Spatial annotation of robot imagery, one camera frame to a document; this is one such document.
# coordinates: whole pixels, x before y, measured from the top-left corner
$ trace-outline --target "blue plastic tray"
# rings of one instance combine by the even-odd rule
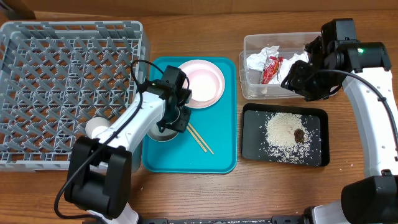
[[[160,57],[154,61],[160,69],[178,67],[189,60],[202,59],[215,64],[223,72],[225,90],[214,105],[192,109],[190,123],[213,150],[203,152],[188,131],[179,133],[168,142],[157,142],[145,136],[142,162],[152,172],[214,173],[231,172],[238,160],[236,119],[236,67],[228,58],[219,57]],[[156,69],[150,70],[150,80],[161,78]]]

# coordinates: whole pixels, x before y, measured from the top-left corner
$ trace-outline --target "wooden chopsticks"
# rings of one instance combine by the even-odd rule
[[[210,149],[210,147],[207,145],[205,140],[203,140],[200,134],[195,130],[195,128],[193,128],[191,123],[188,123],[187,130],[189,131],[189,133],[191,133],[192,137],[196,140],[196,142],[199,144],[199,146],[203,149],[204,152],[207,152],[207,150],[203,145],[205,145],[208,148],[208,150],[214,155],[214,152]]]

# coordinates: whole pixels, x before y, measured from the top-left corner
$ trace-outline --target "black tray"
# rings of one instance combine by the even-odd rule
[[[313,108],[299,108],[294,106],[246,104],[243,107],[241,152],[245,159],[278,162],[278,157],[270,157],[259,148],[268,148],[265,139],[266,129],[259,128],[268,120],[267,116],[275,113],[301,114],[306,123],[303,126],[308,131],[314,131],[310,144],[310,155],[300,164],[308,166],[326,166],[329,164],[329,131],[328,115],[324,110]]]

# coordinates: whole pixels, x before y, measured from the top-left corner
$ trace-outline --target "white plate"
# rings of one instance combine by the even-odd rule
[[[185,106],[189,108],[206,108],[215,104],[223,95],[225,79],[221,70],[206,60],[191,60],[179,68],[187,74],[192,90],[192,99]]]

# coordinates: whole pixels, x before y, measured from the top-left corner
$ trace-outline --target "gray plastic dish rack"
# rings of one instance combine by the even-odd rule
[[[129,65],[149,55],[150,43],[136,21],[5,23],[0,170],[68,169],[85,123],[94,116],[115,120],[130,105],[136,86]],[[137,63],[134,72],[142,82],[148,66]],[[133,154],[132,169],[140,163],[141,149]]]

